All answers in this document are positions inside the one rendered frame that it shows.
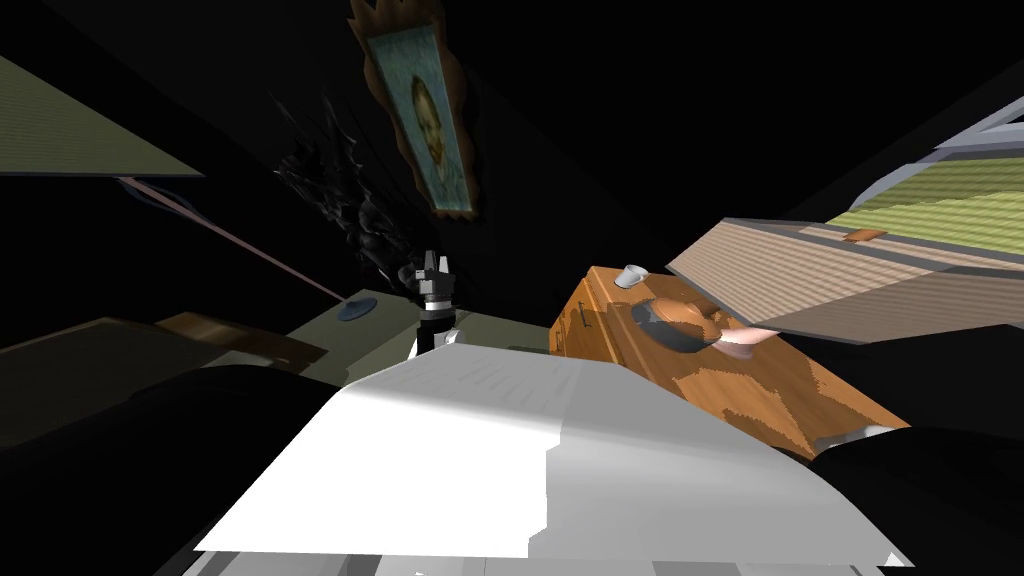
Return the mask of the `framed portrait picture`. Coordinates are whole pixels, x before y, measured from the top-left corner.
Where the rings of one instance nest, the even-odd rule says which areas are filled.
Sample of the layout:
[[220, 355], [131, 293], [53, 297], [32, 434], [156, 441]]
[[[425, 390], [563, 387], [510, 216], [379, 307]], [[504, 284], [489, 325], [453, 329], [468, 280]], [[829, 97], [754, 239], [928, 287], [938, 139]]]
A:
[[431, 212], [479, 213], [475, 148], [463, 121], [466, 78], [449, 48], [441, 0], [349, 0], [370, 92], [388, 113], [397, 147]]

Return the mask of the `dark leafy plant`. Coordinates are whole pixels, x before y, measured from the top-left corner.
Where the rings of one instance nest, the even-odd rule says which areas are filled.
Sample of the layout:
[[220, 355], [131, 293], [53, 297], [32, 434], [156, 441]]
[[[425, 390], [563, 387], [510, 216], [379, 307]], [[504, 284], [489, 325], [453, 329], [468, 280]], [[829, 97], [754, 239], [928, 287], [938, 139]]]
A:
[[338, 125], [330, 101], [324, 102], [329, 147], [308, 136], [281, 102], [275, 106], [294, 138], [278, 177], [343, 231], [365, 269], [376, 270], [397, 295], [417, 300], [416, 272], [427, 246], [416, 214], [364, 177], [353, 156], [356, 141]]

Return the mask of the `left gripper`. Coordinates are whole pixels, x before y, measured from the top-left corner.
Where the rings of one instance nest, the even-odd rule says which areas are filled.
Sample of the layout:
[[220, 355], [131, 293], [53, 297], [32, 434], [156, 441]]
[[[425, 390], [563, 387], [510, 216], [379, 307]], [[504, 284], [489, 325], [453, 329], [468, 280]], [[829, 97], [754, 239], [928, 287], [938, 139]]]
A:
[[418, 292], [429, 302], [450, 302], [454, 293], [456, 277], [449, 273], [449, 259], [440, 256], [438, 270], [436, 253], [427, 250], [424, 256], [424, 269], [415, 274]]

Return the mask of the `brown and grey bowl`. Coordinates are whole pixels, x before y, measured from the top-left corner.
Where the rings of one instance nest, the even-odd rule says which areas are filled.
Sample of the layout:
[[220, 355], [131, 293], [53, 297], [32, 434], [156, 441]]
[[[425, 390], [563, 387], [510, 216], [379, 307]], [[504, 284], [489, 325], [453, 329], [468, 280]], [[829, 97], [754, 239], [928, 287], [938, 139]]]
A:
[[657, 297], [634, 305], [631, 317], [651, 339], [678, 353], [696, 353], [716, 343], [722, 329], [712, 318], [720, 311], [707, 298], [682, 302]]

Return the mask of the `pink plate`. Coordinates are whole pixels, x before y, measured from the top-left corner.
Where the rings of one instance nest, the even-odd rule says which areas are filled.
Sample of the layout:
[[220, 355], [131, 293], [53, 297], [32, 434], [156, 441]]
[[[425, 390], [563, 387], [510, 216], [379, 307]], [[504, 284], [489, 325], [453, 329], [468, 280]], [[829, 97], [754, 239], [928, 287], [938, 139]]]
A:
[[748, 326], [722, 329], [719, 339], [712, 346], [730, 357], [750, 360], [757, 344], [778, 334], [778, 331]]

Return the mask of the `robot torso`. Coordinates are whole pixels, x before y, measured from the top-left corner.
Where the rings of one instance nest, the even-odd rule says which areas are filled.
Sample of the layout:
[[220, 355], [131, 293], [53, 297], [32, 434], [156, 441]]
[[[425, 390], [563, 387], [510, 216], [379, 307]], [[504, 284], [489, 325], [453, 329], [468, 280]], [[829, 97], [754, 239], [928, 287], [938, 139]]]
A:
[[612, 363], [447, 344], [333, 396], [198, 543], [222, 576], [882, 576], [784, 453]]

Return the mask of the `beige striped bed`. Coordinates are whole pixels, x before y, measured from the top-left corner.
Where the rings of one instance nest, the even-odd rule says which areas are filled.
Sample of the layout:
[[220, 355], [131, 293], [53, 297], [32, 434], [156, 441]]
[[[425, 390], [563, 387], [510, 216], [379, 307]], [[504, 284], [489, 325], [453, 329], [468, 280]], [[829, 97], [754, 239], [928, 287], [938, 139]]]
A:
[[726, 218], [669, 269], [746, 326], [867, 344], [1024, 323], [1024, 255]]

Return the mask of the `pink floor lamp blue base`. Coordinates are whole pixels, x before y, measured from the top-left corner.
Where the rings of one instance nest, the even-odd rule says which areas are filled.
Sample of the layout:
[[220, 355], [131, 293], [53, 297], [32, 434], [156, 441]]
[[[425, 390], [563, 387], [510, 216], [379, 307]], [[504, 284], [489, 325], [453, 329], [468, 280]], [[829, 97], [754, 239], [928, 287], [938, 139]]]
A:
[[169, 190], [147, 184], [141, 180], [132, 177], [116, 177], [115, 178], [124, 190], [136, 200], [147, 204], [150, 206], [156, 207], [161, 210], [165, 210], [172, 214], [176, 214], [180, 217], [189, 220], [190, 222], [197, 223], [211, 232], [214, 232], [221, 238], [230, 241], [232, 244], [247, 250], [253, 255], [263, 259], [264, 261], [287, 272], [288, 274], [298, 278], [299, 280], [309, 284], [310, 286], [316, 288], [328, 296], [335, 298], [341, 304], [341, 308], [337, 312], [336, 318], [341, 322], [351, 322], [356, 319], [362, 318], [373, 312], [378, 304], [378, 300], [375, 297], [356, 297], [356, 298], [343, 298], [336, 292], [328, 289], [318, 282], [304, 275], [303, 273], [289, 266], [288, 264], [280, 261], [273, 256], [268, 255], [252, 244], [242, 240], [236, 235], [227, 232], [215, 224], [212, 220], [202, 215], [184, 197], [173, 193]]

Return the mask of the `orange-brown wooden table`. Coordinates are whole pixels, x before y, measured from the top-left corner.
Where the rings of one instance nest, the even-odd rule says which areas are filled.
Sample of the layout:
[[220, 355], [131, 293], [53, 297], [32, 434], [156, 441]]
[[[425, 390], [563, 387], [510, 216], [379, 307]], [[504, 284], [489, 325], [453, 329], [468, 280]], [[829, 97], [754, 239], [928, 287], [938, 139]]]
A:
[[618, 364], [772, 446], [812, 457], [820, 437], [905, 421], [779, 337], [750, 360], [718, 349], [679, 354], [633, 322], [633, 305], [654, 297], [692, 301], [698, 292], [675, 276], [652, 274], [633, 288], [618, 271], [591, 268], [549, 330], [553, 355]]

